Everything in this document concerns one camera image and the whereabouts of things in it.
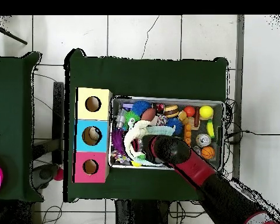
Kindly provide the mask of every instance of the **yellow cube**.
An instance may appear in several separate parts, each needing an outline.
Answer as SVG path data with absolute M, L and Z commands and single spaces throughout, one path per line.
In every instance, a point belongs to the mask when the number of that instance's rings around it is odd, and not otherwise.
M 110 99 L 112 93 L 108 89 L 78 88 L 79 120 L 109 120 Z

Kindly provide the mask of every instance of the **blue spiky ball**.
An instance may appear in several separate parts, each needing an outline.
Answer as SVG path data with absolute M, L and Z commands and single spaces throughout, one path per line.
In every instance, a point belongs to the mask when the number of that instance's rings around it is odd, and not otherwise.
M 168 118 L 168 122 L 166 126 L 172 127 L 175 125 L 175 131 L 173 132 L 173 135 L 180 135 L 183 131 L 183 124 L 178 118 Z
M 144 101 L 144 100 L 138 100 L 133 104 L 132 111 L 138 115 L 141 116 L 148 108 L 151 108 L 152 105 L 150 102 Z

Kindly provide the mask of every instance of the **toy hamburger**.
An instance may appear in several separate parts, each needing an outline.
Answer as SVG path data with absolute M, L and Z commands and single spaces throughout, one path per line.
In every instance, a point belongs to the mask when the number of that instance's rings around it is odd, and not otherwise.
M 164 114 L 167 118 L 176 117 L 179 114 L 179 108 L 177 105 L 166 106 Z

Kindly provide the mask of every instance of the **yellow ball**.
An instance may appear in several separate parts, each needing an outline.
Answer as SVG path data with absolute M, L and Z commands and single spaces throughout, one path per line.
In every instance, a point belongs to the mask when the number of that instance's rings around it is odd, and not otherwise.
M 214 113 L 214 110 L 210 106 L 203 106 L 200 107 L 199 113 L 202 118 L 209 118 Z

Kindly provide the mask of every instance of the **dark green table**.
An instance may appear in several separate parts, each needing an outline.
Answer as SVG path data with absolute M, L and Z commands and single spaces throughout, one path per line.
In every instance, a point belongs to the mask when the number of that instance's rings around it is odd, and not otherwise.
M 64 200 L 74 198 L 121 198 L 146 200 L 196 200 L 196 192 L 174 171 L 111 168 L 104 184 L 72 183 L 75 88 L 109 89 L 113 95 L 175 99 L 226 99 L 224 58 L 214 61 L 134 60 L 91 58 L 72 50 L 65 59 L 65 169 Z
M 0 57 L 0 200 L 43 201 L 31 186 L 32 70 L 40 54 Z

